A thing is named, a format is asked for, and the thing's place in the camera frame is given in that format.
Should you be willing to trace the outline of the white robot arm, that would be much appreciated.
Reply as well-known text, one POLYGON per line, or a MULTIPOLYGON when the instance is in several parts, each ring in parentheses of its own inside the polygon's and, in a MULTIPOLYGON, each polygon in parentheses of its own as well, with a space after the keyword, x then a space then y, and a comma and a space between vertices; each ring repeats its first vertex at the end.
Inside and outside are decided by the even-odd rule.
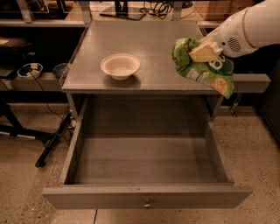
POLYGON ((194 62, 210 62, 223 54, 238 58, 280 43, 280 0, 264 0, 228 17, 189 52, 194 62))

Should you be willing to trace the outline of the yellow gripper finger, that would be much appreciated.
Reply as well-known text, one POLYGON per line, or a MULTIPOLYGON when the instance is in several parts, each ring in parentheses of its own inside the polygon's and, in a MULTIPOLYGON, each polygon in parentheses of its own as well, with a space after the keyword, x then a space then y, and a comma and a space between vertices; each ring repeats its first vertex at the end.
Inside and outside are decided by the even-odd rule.
POLYGON ((210 33, 208 33, 205 37, 201 38, 199 41, 201 43, 206 43, 206 42, 216 42, 219 43, 219 28, 214 29, 213 31, 211 31, 210 33))
POLYGON ((209 62, 218 59, 223 48, 215 41, 204 42, 194 47, 188 54, 193 62, 209 62))

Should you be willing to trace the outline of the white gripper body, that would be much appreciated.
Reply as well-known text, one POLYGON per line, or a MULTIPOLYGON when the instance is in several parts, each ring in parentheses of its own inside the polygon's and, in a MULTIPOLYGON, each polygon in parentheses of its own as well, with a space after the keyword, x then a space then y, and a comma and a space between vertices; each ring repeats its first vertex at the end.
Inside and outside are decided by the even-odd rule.
POLYGON ((215 41, 223 48, 223 53, 230 58, 237 58, 256 51, 245 33, 245 8, 228 17, 218 28, 215 41))

